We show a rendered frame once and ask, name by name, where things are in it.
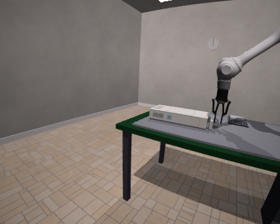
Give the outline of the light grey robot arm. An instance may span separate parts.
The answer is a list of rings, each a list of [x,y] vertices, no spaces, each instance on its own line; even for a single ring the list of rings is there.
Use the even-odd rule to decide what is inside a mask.
[[[278,43],[280,43],[280,28],[244,54],[238,57],[222,58],[217,67],[217,88],[229,90],[231,79],[241,72],[246,63]]]

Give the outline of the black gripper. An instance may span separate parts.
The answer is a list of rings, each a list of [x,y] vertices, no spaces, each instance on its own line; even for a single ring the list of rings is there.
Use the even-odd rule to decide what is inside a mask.
[[[218,97],[219,96],[225,97],[225,99],[228,99],[228,90],[218,89],[217,90],[217,97],[212,99],[212,101],[213,101],[212,113],[213,113],[213,115],[215,115],[215,118],[216,118],[216,113],[217,113],[218,106],[220,104],[220,103],[218,103]],[[215,100],[217,101],[217,107],[216,107],[216,110],[214,111]],[[224,113],[224,104],[222,104],[222,118],[225,116],[225,114],[227,114],[228,107],[229,107],[230,103],[231,103],[231,101],[228,100],[225,113]],[[220,124],[222,123],[222,118],[221,118]]]

